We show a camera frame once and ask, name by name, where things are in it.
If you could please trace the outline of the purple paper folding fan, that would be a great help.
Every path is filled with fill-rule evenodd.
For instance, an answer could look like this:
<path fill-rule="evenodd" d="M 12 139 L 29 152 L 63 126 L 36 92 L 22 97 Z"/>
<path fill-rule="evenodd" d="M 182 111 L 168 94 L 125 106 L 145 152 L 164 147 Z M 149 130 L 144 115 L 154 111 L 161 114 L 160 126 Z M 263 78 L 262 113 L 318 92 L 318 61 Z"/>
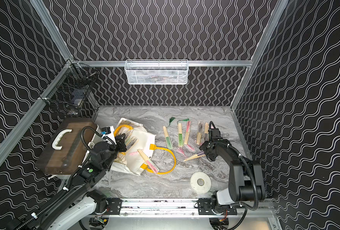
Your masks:
<path fill-rule="evenodd" d="M 193 156 L 191 156 L 191 157 L 189 157 L 189 158 L 187 158 L 183 161 L 185 162 L 185 161 L 193 160 L 193 159 L 200 158 L 200 157 L 203 157 L 203 156 L 205 156 L 205 153 L 202 151 L 202 152 L 195 154 L 195 155 L 193 155 Z"/>

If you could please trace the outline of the grey paper folding fan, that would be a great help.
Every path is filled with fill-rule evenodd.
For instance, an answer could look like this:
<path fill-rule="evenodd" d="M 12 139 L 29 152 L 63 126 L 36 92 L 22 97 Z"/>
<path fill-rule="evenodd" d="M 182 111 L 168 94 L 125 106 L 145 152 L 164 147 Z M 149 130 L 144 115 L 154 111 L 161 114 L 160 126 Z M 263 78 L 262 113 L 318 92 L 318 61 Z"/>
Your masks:
<path fill-rule="evenodd" d="M 197 137 L 196 137 L 196 144 L 197 145 L 201 145 L 202 135 L 204 133 L 203 132 L 203 126 L 204 126 L 203 121 L 199 121 L 198 126 L 197 126 Z"/>

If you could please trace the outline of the green paper folding fan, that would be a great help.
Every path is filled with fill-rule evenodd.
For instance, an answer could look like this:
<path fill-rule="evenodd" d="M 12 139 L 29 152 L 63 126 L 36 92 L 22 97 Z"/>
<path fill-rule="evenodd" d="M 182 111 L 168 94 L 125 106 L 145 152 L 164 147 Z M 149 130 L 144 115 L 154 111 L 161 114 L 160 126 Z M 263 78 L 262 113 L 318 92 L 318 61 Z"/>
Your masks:
<path fill-rule="evenodd" d="M 183 150 L 184 143 L 183 143 L 183 134 L 182 134 L 182 122 L 188 122 L 188 121 L 189 121 L 189 119 L 187 118 L 187 119 L 183 119 L 183 120 L 178 120 L 178 122 L 177 122 L 178 150 L 185 158 L 187 158 L 187 156 L 185 155 L 184 150 Z"/>

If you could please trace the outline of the white tote bag yellow handles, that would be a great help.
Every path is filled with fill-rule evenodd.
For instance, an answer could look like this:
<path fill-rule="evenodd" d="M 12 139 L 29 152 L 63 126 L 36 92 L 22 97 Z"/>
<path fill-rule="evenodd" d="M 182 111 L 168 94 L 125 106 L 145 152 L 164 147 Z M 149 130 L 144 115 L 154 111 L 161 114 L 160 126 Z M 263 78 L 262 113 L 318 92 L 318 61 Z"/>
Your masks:
<path fill-rule="evenodd" d="M 175 169 L 177 160 L 173 151 L 157 146 L 155 144 L 156 135 L 148 132 L 142 124 L 121 118 L 114 131 L 114 136 L 117 137 L 120 134 L 125 134 L 126 151 L 118 153 L 111 170 L 140 176 L 144 171 L 165 175 Z M 173 166 L 170 170 L 161 171 L 152 161 L 155 150 L 162 150 L 171 155 Z"/>

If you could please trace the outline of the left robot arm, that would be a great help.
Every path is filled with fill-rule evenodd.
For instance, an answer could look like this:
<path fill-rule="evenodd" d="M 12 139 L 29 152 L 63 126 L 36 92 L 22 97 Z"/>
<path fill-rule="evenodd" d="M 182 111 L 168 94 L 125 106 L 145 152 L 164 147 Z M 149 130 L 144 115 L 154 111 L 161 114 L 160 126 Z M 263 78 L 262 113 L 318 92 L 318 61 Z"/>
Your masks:
<path fill-rule="evenodd" d="M 107 197 L 93 187 L 111 169 L 118 154 L 126 151 L 126 135 L 103 132 L 85 126 L 80 139 L 88 156 L 70 175 L 64 187 L 40 208 L 27 217 L 15 218 L 7 224 L 8 230 L 67 230 L 94 213 L 105 214 Z"/>

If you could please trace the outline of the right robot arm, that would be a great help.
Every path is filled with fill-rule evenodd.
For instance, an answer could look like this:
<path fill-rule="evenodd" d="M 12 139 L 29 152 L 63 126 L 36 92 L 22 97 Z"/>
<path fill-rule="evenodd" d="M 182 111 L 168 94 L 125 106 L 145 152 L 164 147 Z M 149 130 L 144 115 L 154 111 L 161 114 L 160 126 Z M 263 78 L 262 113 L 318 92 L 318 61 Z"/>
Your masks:
<path fill-rule="evenodd" d="M 210 162 L 220 157 L 229 166 L 227 188 L 213 194 L 214 207 L 257 210 L 259 202 L 266 198 L 260 163 L 243 156 L 217 128 L 208 130 L 208 140 L 199 149 Z"/>

